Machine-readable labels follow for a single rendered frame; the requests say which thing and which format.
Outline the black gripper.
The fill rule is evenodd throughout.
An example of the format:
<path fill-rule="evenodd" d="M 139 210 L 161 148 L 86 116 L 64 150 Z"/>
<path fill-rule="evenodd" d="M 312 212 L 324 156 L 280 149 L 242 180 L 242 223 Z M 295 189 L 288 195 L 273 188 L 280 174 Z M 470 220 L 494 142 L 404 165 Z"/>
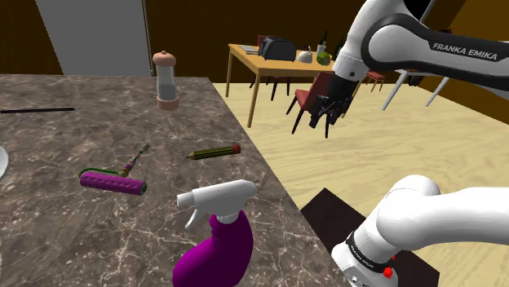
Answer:
<path fill-rule="evenodd" d="M 334 72 L 325 72 L 326 97 L 315 98 L 310 107 L 311 119 L 309 126 L 315 128 L 320 118 L 329 113 L 329 123 L 335 122 L 344 114 L 352 103 L 352 97 L 359 82 L 350 81 L 338 76 Z"/>

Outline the dark red chair black legs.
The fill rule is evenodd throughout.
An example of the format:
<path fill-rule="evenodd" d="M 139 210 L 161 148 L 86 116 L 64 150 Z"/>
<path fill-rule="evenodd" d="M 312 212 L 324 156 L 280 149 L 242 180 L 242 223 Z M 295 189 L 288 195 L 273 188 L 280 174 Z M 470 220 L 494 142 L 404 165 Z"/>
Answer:
<path fill-rule="evenodd" d="M 264 35 L 258 35 L 257 36 L 257 44 L 258 46 L 261 46 L 263 40 L 266 38 L 266 36 Z M 272 93 L 271 93 L 271 100 L 274 100 L 274 97 L 275 97 L 275 94 L 276 94 L 276 91 L 277 91 L 277 86 L 278 86 L 278 83 L 279 83 L 279 80 L 281 79 L 281 77 L 269 77 L 267 76 L 266 77 L 266 84 L 268 85 L 269 83 L 273 83 L 272 85 Z M 290 93 L 290 77 L 285 77 L 285 80 L 286 80 L 286 94 L 288 95 Z"/>
<path fill-rule="evenodd" d="M 297 89 L 294 92 L 294 98 L 286 111 L 286 115 L 288 115 L 296 104 L 299 105 L 299 113 L 295 119 L 291 134 L 295 133 L 305 112 L 309 112 L 312 115 L 310 126 L 316 126 L 320 119 L 320 116 L 318 116 L 319 110 L 323 106 L 321 102 L 325 101 L 329 96 L 327 89 L 333 76 L 334 72 L 319 72 L 308 90 Z"/>

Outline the dark red chair wooden legs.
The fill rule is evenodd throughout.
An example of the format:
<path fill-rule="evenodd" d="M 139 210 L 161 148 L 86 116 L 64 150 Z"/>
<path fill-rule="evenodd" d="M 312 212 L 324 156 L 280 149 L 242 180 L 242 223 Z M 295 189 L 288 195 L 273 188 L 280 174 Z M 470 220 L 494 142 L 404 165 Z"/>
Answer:
<path fill-rule="evenodd" d="M 366 78 L 366 85 L 370 83 L 373 84 L 371 91 L 374 91 L 376 86 L 379 86 L 379 89 L 382 90 L 383 83 L 385 82 L 385 77 L 382 74 L 376 73 L 375 71 L 369 71 L 366 74 Z"/>

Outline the wooden dining table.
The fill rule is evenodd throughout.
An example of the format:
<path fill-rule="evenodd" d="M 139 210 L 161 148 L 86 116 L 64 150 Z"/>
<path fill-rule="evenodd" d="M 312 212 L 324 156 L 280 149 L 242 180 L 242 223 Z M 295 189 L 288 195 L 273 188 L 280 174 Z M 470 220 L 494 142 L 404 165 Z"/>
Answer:
<path fill-rule="evenodd" d="M 241 48 L 240 44 L 229 43 L 228 47 L 228 72 L 226 78 L 225 97 L 227 98 L 229 96 L 229 87 L 232 76 L 232 59 L 234 57 L 239 59 L 255 74 L 254 89 L 252 90 L 250 111 L 247 122 L 248 128 L 251 128 L 252 126 L 261 77 L 315 77 L 322 71 L 338 71 L 334 65 L 339 63 L 339 57 L 337 57 L 336 61 L 332 61 L 329 65 L 318 64 L 316 60 L 313 60 L 311 64 L 305 64 L 297 60 L 265 60 L 259 55 L 248 55 L 247 52 Z"/>

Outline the grey metal legged stand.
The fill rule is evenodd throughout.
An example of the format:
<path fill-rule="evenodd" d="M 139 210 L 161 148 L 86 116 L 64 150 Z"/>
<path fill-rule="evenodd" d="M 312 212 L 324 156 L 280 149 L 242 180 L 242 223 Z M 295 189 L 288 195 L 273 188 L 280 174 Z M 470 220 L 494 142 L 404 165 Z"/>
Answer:
<path fill-rule="evenodd" d="M 436 3 L 436 0 L 429 0 L 427 3 L 426 9 L 423 11 L 421 16 L 419 17 L 419 21 L 421 23 L 424 23 L 428 15 L 430 14 L 434 4 Z M 394 85 L 392 91 L 390 92 L 389 96 L 387 97 L 387 100 L 385 101 L 382 110 L 384 111 L 387 106 L 391 103 L 392 99 L 394 98 L 397 91 L 400 89 L 404 81 L 410 77 L 424 77 L 424 76 L 431 76 L 430 73 L 420 73 L 420 72 L 410 72 L 406 70 L 399 69 L 397 72 L 400 74 L 398 80 L 396 81 L 396 84 Z M 445 86 L 445 84 L 449 81 L 448 77 L 444 77 L 439 84 L 439 86 L 435 89 L 435 91 L 432 93 L 432 96 L 429 98 L 429 100 L 426 102 L 425 106 L 428 107 L 429 104 L 435 99 L 435 97 L 441 92 L 442 88 Z"/>

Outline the dark robot stand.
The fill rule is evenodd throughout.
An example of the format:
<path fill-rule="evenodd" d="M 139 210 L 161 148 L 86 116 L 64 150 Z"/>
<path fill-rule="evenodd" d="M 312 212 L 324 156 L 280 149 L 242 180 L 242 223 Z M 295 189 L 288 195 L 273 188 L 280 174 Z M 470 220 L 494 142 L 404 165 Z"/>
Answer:
<path fill-rule="evenodd" d="M 365 221 L 365 216 L 327 188 L 301 212 L 329 252 Z M 393 267 L 399 276 L 398 287 L 438 287 L 440 273 L 413 252 L 400 251 Z"/>

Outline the green pencil red eraser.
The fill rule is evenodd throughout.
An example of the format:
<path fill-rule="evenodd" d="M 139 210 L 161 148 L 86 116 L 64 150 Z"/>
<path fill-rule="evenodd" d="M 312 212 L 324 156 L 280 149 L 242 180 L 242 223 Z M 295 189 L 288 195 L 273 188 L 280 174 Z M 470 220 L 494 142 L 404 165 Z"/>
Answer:
<path fill-rule="evenodd" d="M 212 157 L 222 157 L 227 155 L 239 154 L 241 147 L 239 145 L 231 145 L 221 148 L 209 148 L 204 150 L 198 150 L 191 152 L 187 155 L 187 158 L 192 160 L 201 160 Z"/>

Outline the clear pepper mill pink caps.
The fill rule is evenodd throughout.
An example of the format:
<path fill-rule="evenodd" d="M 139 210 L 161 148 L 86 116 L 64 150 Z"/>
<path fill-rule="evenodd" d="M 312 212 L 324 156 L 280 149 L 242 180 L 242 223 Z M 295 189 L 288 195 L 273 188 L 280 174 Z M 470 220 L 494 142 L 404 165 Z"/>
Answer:
<path fill-rule="evenodd" d="M 175 85 L 176 58 L 167 51 L 153 56 L 157 69 L 157 106 L 161 110 L 172 111 L 179 107 L 179 98 Z"/>

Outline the purple spray bottle white nozzle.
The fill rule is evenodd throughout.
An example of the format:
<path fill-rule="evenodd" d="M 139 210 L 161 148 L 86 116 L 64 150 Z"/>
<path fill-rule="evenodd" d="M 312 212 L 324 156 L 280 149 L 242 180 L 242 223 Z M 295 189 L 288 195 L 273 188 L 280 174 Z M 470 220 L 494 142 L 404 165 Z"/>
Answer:
<path fill-rule="evenodd" d="M 254 239 L 243 208 L 256 194 L 244 179 L 179 194 L 177 205 L 195 207 L 185 227 L 209 214 L 210 238 L 187 251 L 175 265 L 173 287 L 235 287 L 245 275 Z"/>

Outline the purple paint roller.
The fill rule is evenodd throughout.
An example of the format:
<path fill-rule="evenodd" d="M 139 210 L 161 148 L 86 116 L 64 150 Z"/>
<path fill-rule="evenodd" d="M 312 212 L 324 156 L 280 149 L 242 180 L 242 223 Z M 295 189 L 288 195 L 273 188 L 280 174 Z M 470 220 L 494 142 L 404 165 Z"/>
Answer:
<path fill-rule="evenodd" d="M 86 188 L 96 188 L 111 192 L 120 192 L 136 196 L 145 194 L 148 185 L 140 179 L 129 177 L 136 161 L 148 150 L 150 145 L 144 143 L 140 150 L 124 165 L 120 171 L 86 168 L 78 174 L 79 183 Z"/>

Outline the grey door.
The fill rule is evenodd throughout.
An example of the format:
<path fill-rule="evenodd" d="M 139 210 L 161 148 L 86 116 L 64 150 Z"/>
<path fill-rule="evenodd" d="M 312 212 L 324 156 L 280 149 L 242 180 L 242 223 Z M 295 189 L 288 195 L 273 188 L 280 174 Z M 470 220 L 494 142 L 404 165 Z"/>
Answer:
<path fill-rule="evenodd" d="M 145 0 L 36 0 L 65 75 L 149 76 Z"/>

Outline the thin black pen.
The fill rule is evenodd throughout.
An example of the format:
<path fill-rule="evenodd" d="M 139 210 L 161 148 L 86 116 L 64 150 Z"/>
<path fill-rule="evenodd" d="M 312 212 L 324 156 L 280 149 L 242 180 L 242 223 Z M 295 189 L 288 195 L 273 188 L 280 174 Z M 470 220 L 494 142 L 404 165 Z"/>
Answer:
<path fill-rule="evenodd" d="M 71 112 L 79 109 L 75 107 L 1 109 L 0 114 Z"/>

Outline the white plate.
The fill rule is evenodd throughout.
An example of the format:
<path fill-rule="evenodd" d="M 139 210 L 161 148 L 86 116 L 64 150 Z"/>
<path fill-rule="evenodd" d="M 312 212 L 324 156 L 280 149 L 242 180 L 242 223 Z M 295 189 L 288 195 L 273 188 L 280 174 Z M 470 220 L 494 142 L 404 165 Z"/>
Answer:
<path fill-rule="evenodd" d="M 0 146 L 0 182 L 2 181 L 8 170 L 9 162 L 10 159 L 7 150 L 4 147 Z"/>

